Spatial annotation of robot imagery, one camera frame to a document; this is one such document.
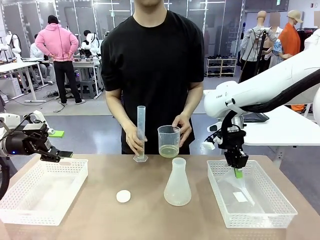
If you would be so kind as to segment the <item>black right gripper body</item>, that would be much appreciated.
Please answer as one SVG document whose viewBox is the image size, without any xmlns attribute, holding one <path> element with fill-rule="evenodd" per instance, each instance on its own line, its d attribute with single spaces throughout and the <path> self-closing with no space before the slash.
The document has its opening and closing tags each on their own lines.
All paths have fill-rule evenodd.
<svg viewBox="0 0 320 240">
<path fill-rule="evenodd" d="M 244 137 L 246 136 L 246 132 L 244 130 L 218 130 L 216 132 L 216 136 L 219 138 L 217 145 L 220 150 L 243 151 Z"/>
</svg>

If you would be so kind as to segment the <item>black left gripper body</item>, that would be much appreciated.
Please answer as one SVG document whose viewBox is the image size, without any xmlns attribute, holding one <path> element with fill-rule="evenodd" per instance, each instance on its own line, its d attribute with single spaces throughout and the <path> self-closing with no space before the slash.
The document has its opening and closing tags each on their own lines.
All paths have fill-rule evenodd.
<svg viewBox="0 0 320 240">
<path fill-rule="evenodd" d="M 18 126 L 4 138 L 5 154 L 50 156 L 52 145 L 48 140 L 48 130 L 45 123 L 28 123 Z"/>
</svg>

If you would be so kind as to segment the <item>clear plastic funnel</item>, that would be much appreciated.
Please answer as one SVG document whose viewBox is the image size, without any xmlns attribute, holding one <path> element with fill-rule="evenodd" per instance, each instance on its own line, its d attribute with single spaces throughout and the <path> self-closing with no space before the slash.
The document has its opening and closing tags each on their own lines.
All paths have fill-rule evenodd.
<svg viewBox="0 0 320 240">
<path fill-rule="evenodd" d="M 246 188 L 244 177 L 237 178 L 232 172 L 227 172 L 217 182 L 218 183 L 226 182 L 231 184 L 234 188 L 241 190 L 241 192 L 246 197 L 246 199 L 251 203 L 251 205 L 252 206 L 255 205 L 255 201 L 253 200 L 249 191 Z"/>
</svg>

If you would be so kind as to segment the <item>white perforated plastic basket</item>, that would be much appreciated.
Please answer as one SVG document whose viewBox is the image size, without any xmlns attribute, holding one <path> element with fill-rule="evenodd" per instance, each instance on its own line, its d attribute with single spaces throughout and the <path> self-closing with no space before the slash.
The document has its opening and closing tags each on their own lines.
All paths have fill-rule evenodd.
<svg viewBox="0 0 320 240">
<path fill-rule="evenodd" d="M 58 226 L 88 176 L 88 160 L 38 160 L 0 200 L 6 224 Z"/>
<path fill-rule="evenodd" d="M 286 229 L 298 214 L 293 205 L 274 184 L 255 160 L 248 160 L 242 168 L 245 186 L 255 205 L 238 202 L 234 192 L 242 192 L 231 184 L 218 180 L 235 170 L 226 160 L 207 161 L 207 176 L 217 201 L 224 224 L 232 229 Z"/>
</svg>

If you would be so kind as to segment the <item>translucent plastic conical flask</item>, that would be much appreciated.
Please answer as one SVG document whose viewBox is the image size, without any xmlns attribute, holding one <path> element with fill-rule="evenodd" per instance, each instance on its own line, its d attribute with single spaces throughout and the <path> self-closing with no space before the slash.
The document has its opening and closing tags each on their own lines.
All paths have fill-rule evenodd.
<svg viewBox="0 0 320 240">
<path fill-rule="evenodd" d="M 176 157 L 172 160 L 172 170 L 163 193 L 164 199 L 176 207 L 187 205 L 192 199 L 186 163 L 182 157 Z"/>
</svg>

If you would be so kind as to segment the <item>clear plastic beaker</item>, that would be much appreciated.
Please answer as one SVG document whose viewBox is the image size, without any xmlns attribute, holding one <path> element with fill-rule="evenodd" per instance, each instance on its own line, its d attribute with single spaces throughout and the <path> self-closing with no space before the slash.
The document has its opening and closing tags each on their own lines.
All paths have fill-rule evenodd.
<svg viewBox="0 0 320 240">
<path fill-rule="evenodd" d="M 158 152 L 164 158 L 174 158 L 179 154 L 180 128 L 163 125 L 158 129 Z"/>
</svg>

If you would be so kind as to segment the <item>white round flask cap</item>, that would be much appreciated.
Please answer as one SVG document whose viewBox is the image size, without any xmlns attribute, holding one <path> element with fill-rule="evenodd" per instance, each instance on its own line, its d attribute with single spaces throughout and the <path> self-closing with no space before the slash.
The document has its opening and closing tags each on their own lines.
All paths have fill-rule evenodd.
<svg viewBox="0 0 320 240">
<path fill-rule="evenodd" d="M 116 200 L 119 203 L 127 203 L 131 199 L 131 192 L 129 190 L 123 189 L 116 193 Z"/>
</svg>

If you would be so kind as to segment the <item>clear plastic graduated cylinder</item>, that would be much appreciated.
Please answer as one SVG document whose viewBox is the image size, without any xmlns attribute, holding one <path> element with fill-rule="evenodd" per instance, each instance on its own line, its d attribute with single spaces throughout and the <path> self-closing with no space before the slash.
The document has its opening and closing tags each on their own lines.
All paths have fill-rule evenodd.
<svg viewBox="0 0 320 240">
<path fill-rule="evenodd" d="M 144 163 L 148 160 L 145 155 L 145 122 L 146 122 L 146 107 L 140 105 L 137 107 L 137 137 L 142 141 L 142 151 L 139 155 L 133 157 L 137 163 Z"/>
</svg>

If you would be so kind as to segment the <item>person's left forearm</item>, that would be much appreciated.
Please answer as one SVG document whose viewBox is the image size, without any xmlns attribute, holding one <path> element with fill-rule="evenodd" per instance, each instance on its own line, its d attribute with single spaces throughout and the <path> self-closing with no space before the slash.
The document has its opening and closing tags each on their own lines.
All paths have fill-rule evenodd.
<svg viewBox="0 0 320 240">
<path fill-rule="evenodd" d="M 183 108 L 183 111 L 179 115 L 180 125 L 184 125 L 189 121 L 191 115 L 202 99 L 203 89 L 203 82 L 192 82 L 189 84 L 185 106 Z"/>
</svg>

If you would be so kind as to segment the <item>person's right forearm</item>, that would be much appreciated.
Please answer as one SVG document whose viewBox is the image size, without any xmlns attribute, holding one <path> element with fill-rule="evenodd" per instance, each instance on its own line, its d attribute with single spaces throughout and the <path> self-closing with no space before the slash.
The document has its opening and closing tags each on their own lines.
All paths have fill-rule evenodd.
<svg viewBox="0 0 320 240">
<path fill-rule="evenodd" d="M 136 131 L 137 127 L 130 120 L 123 107 L 121 93 L 122 91 L 120 89 L 106 91 L 105 98 L 107 106 L 126 133 Z"/>
</svg>

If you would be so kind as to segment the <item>person's left hand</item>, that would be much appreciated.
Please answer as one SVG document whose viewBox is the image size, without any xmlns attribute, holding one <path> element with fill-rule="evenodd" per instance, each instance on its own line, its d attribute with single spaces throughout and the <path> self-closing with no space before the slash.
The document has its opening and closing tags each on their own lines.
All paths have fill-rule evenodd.
<svg viewBox="0 0 320 240">
<path fill-rule="evenodd" d="M 190 133 L 192 132 L 190 117 L 184 113 L 181 113 L 175 117 L 172 126 L 174 128 L 179 126 L 180 128 L 179 147 L 181 148 L 186 139 L 189 137 Z"/>
</svg>

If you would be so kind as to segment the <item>person's right hand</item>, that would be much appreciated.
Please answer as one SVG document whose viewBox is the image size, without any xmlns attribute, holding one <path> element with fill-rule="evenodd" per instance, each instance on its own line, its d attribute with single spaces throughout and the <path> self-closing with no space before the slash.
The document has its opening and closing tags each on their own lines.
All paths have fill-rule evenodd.
<svg viewBox="0 0 320 240">
<path fill-rule="evenodd" d="M 124 131 L 126 143 L 136 156 L 140 156 L 144 151 L 144 144 L 147 139 L 145 137 L 142 139 L 138 137 L 138 129 L 134 124 L 130 123 Z"/>
</svg>

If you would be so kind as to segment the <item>dark grey laptop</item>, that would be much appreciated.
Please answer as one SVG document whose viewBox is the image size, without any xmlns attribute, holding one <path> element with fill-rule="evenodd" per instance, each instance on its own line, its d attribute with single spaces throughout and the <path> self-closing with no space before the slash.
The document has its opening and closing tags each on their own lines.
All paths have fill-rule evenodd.
<svg viewBox="0 0 320 240">
<path fill-rule="evenodd" d="M 245 123 L 264 123 L 269 119 L 264 113 L 250 113 L 243 116 Z"/>
</svg>

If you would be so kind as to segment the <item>white paper label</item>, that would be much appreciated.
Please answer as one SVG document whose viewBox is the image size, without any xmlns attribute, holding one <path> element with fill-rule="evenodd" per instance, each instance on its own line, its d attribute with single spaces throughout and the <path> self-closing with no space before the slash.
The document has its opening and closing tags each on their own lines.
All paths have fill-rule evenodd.
<svg viewBox="0 0 320 240">
<path fill-rule="evenodd" d="M 242 192 L 233 192 L 234 197 L 239 203 L 247 202 L 246 196 Z"/>
</svg>

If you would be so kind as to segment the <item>grey step stool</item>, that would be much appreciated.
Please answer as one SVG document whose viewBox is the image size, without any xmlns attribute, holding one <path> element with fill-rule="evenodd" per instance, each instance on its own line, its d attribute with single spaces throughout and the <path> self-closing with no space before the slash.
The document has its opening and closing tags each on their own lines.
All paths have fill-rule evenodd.
<svg viewBox="0 0 320 240">
<path fill-rule="evenodd" d="M 96 99 L 97 89 L 95 81 L 81 81 L 80 82 L 80 96 L 82 99 Z"/>
</svg>

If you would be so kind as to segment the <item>long white desk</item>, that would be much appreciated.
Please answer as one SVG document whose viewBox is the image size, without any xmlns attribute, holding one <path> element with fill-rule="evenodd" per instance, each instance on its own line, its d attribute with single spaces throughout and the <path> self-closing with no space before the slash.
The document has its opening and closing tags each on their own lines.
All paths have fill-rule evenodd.
<svg viewBox="0 0 320 240">
<path fill-rule="evenodd" d="M 6 64 L 2 64 L 0 65 L 0 74 L 4 75 L 7 73 L 12 74 L 13 72 L 18 72 L 21 76 L 23 75 L 23 72 L 25 72 L 25 75 L 27 77 L 27 81 L 29 83 L 29 87 L 30 87 L 30 91 L 31 91 L 31 95 L 32 95 L 32 100 L 25 100 L 25 103 L 45 103 L 46 100 L 37 100 L 36 95 L 35 95 L 35 89 L 30 77 L 30 73 L 29 73 L 29 67 L 36 65 L 38 67 L 38 70 L 40 71 L 40 67 L 39 67 L 39 63 L 38 62 L 23 62 L 23 61 L 19 61 L 19 62 L 12 62 L 12 63 L 6 63 Z M 43 81 L 43 77 L 40 73 L 40 79 L 42 82 L 42 86 L 41 88 L 45 87 L 46 85 L 44 84 Z"/>
</svg>

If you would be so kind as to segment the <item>white shoe rack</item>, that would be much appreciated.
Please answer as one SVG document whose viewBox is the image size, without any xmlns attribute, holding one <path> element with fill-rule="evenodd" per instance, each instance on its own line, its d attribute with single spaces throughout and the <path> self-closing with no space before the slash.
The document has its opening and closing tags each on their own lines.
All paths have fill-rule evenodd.
<svg viewBox="0 0 320 240">
<path fill-rule="evenodd" d="M 220 54 L 208 56 L 205 63 L 204 76 L 212 77 L 234 77 L 237 66 L 235 56 L 221 56 Z"/>
</svg>

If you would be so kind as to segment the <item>grey workbench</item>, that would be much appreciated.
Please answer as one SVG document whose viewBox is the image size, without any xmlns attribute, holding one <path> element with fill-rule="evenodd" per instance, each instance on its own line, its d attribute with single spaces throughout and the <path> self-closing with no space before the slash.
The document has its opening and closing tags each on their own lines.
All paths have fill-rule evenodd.
<svg viewBox="0 0 320 240">
<path fill-rule="evenodd" d="M 99 59 L 80 59 L 75 58 L 73 67 L 75 70 L 77 86 L 80 93 L 80 82 L 81 81 L 95 81 L 95 87 L 97 91 L 96 100 L 103 92 L 104 84 L 101 76 L 101 62 Z"/>
</svg>

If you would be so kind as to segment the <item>seated person in white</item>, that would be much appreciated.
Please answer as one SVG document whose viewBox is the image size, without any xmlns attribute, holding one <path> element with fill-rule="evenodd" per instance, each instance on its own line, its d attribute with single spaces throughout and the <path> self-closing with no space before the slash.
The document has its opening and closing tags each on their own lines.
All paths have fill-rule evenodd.
<svg viewBox="0 0 320 240">
<path fill-rule="evenodd" d="M 44 53 L 36 46 L 36 43 L 32 43 L 30 46 L 30 58 L 41 58 L 45 59 Z M 55 73 L 54 73 L 54 67 L 49 62 L 39 62 L 39 68 L 40 72 L 42 74 L 42 77 L 46 79 L 47 77 L 50 77 L 50 81 L 54 82 L 56 80 Z"/>
</svg>

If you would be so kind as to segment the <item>person in pink hoodie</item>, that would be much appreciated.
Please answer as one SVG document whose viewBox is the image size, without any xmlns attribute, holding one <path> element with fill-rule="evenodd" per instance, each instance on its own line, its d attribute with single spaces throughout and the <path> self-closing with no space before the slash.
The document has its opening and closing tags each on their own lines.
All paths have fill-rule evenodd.
<svg viewBox="0 0 320 240">
<path fill-rule="evenodd" d="M 73 66 L 73 55 L 79 46 L 77 37 L 63 28 L 56 16 L 49 15 L 47 26 L 38 33 L 35 45 L 44 55 L 53 60 L 60 103 L 64 106 L 67 104 L 65 79 L 68 79 L 75 103 L 83 104 L 85 100 L 81 98 L 78 91 Z"/>
</svg>

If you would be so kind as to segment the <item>person with black hair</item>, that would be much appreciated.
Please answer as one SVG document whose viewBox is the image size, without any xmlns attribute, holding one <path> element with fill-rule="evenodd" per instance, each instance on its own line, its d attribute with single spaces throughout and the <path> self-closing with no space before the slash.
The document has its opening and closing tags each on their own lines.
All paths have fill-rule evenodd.
<svg viewBox="0 0 320 240">
<path fill-rule="evenodd" d="M 85 30 L 83 35 L 85 40 L 81 43 L 81 55 L 85 55 L 87 58 L 90 56 L 99 57 L 101 55 L 101 44 L 97 34 L 90 30 Z"/>
</svg>

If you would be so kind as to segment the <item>black tripod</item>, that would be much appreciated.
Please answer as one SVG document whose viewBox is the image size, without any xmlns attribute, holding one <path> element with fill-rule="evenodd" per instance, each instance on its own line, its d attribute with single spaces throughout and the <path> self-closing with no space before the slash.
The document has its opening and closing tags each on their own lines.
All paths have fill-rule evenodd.
<svg viewBox="0 0 320 240">
<path fill-rule="evenodd" d="M 267 37 L 267 28 L 262 27 L 259 30 L 259 34 L 255 39 L 256 40 L 256 48 L 255 48 L 254 56 L 256 57 L 257 64 L 259 64 L 259 62 L 261 60 L 262 51 L 263 51 L 264 42 L 265 42 L 266 37 Z"/>
</svg>

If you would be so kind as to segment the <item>mannequin in grey shirt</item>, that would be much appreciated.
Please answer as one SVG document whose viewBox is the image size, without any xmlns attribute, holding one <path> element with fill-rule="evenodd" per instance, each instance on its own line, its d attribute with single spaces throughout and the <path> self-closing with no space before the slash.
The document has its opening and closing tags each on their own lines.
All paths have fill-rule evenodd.
<svg viewBox="0 0 320 240">
<path fill-rule="evenodd" d="M 242 72 L 239 83 L 242 83 L 257 74 L 259 64 L 257 64 L 257 57 L 255 57 L 257 46 L 256 37 L 259 35 L 260 29 L 264 28 L 266 16 L 266 11 L 259 11 L 257 14 L 256 26 L 254 26 L 253 28 L 249 28 L 244 34 L 240 45 L 240 62 L 242 64 Z M 266 31 L 268 38 L 274 44 L 277 38 L 275 37 L 273 31 L 270 28 Z"/>
</svg>

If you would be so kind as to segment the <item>person in floral blue top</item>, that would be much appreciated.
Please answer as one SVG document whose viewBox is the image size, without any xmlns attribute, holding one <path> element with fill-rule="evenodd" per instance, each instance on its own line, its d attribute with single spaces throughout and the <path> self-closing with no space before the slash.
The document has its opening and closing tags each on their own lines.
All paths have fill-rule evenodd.
<svg viewBox="0 0 320 240">
<path fill-rule="evenodd" d="M 281 14 L 279 12 L 270 13 L 270 20 L 269 20 L 270 29 L 274 33 L 277 40 L 271 50 L 269 68 L 272 68 L 273 66 L 284 61 L 284 59 L 280 56 L 282 54 L 282 49 L 281 49 L 282 45 L 281 45 L 281 41 L 279 40 L 279 36 L 283 31 L 283 29 L 280 28 L 280 21 L 281 21 Z"/>
</svg>

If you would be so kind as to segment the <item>person in black t-shirt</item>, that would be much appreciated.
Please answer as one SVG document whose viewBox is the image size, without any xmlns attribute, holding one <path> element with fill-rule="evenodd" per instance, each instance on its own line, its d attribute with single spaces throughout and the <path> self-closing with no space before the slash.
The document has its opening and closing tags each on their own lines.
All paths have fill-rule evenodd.
<svg viewBox="0 0 320 240">
<path fill-rule="evenodd" d="M 190 83 L 204 81 L 204 38 L 197 25 L 168 10 L 164 0 L 134 0 L 134 14 L 101 44 L 105 91 L 121 90 L 121 102 L 137 127 L 137 107 L 145 106 L 144 152 L 158 154 L 158 128 L 172 125 L 183 111 Z M 179 147 L 190 153 L 192 131 Z M 121 152 L 135 155 L 122 128 Z"/>
</svg>

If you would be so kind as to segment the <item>mannequin in orange coat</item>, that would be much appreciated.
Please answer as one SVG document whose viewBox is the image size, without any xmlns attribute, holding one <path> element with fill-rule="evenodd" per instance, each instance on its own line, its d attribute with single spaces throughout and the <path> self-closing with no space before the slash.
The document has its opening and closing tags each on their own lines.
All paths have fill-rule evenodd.
<svg viewBox="0 0 320 240">
<path fill-rule="evenodd" d="M 279 56 L 282 60 L 291 58 L 300 52 L 301 40 L 295 28 L 297 23 L 302 23 L 301 12 L 298 10 L 290 10 L 287 13 L 288 22 L 279 35 L 282 50 Z"/>
</svg>

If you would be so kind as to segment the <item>mannequin in orange trousers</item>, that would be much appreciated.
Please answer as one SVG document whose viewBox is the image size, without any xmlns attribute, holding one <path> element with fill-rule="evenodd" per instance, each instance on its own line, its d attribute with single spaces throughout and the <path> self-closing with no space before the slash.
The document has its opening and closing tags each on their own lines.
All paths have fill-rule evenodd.
<svg viewBox="0 0 320 240">
<path fill-rule="evenodd" d="M 304 51 L 320 45 L 320 28 L 315 30 L 308 38 L 304 40 Z M 291 109 L 295 112 L 302 113 L 305 109 L 304 104 L 291 105 Z"/>
</svg>

